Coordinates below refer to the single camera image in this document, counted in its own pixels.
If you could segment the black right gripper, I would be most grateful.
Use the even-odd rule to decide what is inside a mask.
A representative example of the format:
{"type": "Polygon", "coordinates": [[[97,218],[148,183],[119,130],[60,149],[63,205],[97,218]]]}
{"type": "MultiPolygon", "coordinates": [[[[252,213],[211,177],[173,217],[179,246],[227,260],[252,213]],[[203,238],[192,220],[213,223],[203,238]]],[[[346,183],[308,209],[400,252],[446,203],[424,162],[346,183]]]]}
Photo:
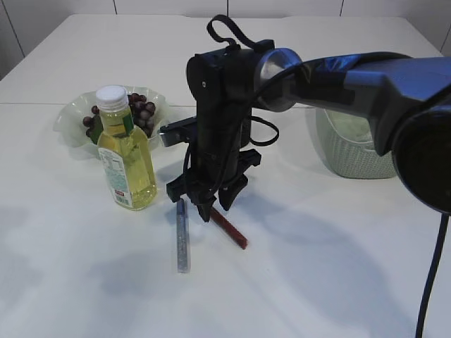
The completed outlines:
{"type": "Polygon", "coordinates": [[[202,220],[207,223],[216,199],[225,211],[230,210],[235,198],[247,186],[246,170],[260,165],[261,154],[255,149],[231,154],[225,177],[217,190],[214,190],[214,185],[221,171],[221,164],[206,164],[199,160],[194,163],[193,167],[166,185],[166,193],[171,201],[187,195],[197,206],[202,220]]]}

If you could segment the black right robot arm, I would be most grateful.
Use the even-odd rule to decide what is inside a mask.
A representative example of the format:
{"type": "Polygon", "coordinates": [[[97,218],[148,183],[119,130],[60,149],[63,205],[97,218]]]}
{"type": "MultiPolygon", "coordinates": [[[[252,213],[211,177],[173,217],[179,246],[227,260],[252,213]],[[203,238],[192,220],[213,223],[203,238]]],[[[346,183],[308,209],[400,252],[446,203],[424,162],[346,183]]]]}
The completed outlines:
{"type": "Polygon", "coordinates": [[[166,146],[188,145],[183,172],[166,186],[189,197],[203,220],[218,201],[229,209],[260,164],[242,151],[242,123],[253,108],[283,112],[296,103],[368,121],[380,156],[391,154],[403,185],[422,203],[450,213],[450,59],[375,52],[302,61],[290,49],[224,49],[187,63],[195,117],[160,130],[166,146]]]}

